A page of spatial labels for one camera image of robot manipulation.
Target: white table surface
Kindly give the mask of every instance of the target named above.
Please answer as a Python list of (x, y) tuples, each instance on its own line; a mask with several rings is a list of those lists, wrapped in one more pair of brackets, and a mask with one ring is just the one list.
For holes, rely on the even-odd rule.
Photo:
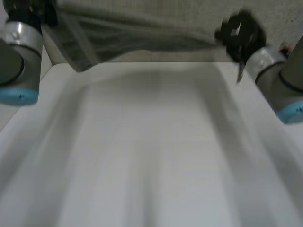
[(0, 132), (1, 226), (303, 226), (303, 125), (236, 70), (52, 67)]

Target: fabric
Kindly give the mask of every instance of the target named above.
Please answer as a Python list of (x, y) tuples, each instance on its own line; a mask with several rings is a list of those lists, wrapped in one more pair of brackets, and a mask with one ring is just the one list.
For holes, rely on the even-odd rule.
[(135, 7), (132, 1), (111, 1), (109, 7), (104, 5), (106, 1), (97, 1), (100, 7), (96, 10), (84, 7), (89, 2), (58, 1), (59, 25), (45, 28), (76, 71), (85, 71), (136, 50), (194, 52), (218, 46), (212, 33), (153, 14), (148, 7), (151, 0), (145, 2), (145, 8)]

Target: silver metal band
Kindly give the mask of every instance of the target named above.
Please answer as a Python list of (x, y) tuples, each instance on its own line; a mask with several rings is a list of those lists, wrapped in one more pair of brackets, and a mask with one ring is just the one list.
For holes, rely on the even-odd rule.
[(42, 35), (35, 28), (25, 23), (8, 22), (4, 28), (4, 40), (7, 44), (29, 47), (42, 55)]
[(286, 62), (286, 58), (274, 47), (265, 46), (256, 51), (247, 61), (245, 69), (255, 81), (258, 75), (268, 67)]

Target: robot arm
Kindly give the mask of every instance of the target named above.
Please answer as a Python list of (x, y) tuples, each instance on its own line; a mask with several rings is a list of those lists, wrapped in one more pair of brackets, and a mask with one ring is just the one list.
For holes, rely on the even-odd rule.
[(246, 70), (283, 123), (303, 121), (303, 37), (288, 60), (265, 46), (248, 59)]
[(286, 59), (266, 44), (265, 32), (247, 11), (223, 22), (215, 36), (235, 62), (245, 65), (283, 123), (303, 121), (303, 37)]
[(9, 14), (0, 39), (0, 103), (32, 105), (38, 101), (43, 37), (40, 19), (28, 9)]

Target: blue ring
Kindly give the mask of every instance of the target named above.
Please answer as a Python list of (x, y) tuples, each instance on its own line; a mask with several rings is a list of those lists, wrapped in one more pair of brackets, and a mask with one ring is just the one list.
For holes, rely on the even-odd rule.
[(39, 92), (33, 89), (6, 88), (0, 89), (0, 103), (5, 105), (33, 105), (38, 101)]
[(284, 124), (303, 122), (303, 101), (290, 104), (276, 115)]

